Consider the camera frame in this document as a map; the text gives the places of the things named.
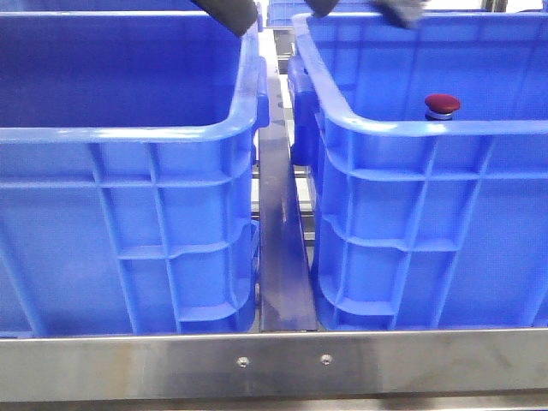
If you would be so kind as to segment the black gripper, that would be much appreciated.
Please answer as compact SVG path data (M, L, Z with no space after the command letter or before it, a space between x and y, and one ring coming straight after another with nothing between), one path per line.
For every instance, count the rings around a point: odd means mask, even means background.
M243 36L258 20L258 10L252 0L193 0L193 3L235 36Z
M375 11L395 27L412 29L424 14L425 1L421 0L373 0Z

